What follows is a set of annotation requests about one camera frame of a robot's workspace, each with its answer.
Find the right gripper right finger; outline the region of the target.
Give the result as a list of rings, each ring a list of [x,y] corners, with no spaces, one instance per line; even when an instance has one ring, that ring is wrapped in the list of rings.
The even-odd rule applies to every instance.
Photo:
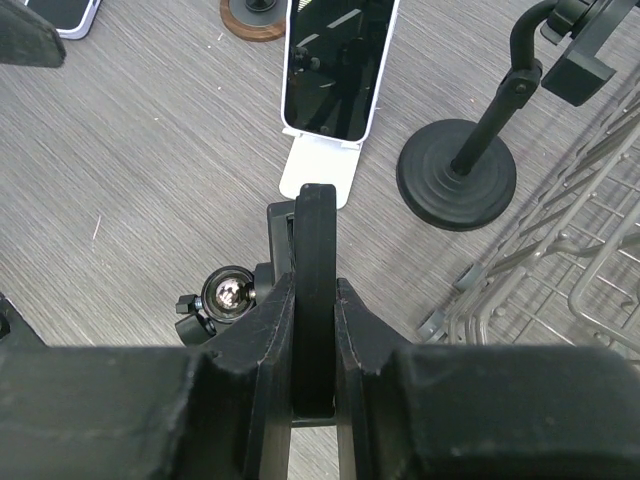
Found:
[[[344,479],[635,479],[639,375],[599,347],[409,342],[340,280]]]

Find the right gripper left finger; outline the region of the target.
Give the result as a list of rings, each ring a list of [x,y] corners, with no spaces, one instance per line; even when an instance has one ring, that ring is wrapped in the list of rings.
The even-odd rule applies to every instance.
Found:
[[[200,347],[1,349],[5,479],[283,479],[294,288]]]

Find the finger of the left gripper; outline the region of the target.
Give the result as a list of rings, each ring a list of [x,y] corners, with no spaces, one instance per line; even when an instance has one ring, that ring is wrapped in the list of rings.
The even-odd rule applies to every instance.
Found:
[[[0,321],[0,347],[2,350],[47,347],[4,294],[0,295]]]
[[[66,50],[55,27],[23,3],[1,0],[1,64],[60,68]]]

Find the black stand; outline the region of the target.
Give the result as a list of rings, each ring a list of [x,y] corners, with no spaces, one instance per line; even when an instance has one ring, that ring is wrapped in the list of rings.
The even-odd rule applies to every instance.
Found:
[[[477,122],[448,119],[417,130],[396,165],[399,193],[413,214],[440,229],[482,228],[509,206],[513,155],[499,134],[538,88],[573,107],[615,75],[597,54],[637,7],[633,0],[540,1],[511,29],[510,68]]]
[[[263,302],[275,283],[294,270],[293,221],[295,202],[273,203],[267,208],[270,260],[248,270],[238,265],[221,267],[204,281],[201,292],[179,297],[175,329],[183,344],[201,345],[223,332]]]

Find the black stand front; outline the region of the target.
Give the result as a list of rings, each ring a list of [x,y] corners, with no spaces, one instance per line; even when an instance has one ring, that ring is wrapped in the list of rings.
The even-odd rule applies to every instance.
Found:
[[[477,122],[448,119],[417,130],[396,165],[399,193],[413,214],[440,229],[482,228],[509,206],[513,155],[499,134],[538,88],[573,107],[615,75],[597,54],[637,7],[633,0],[540,1],[511,29],[510,68]]]

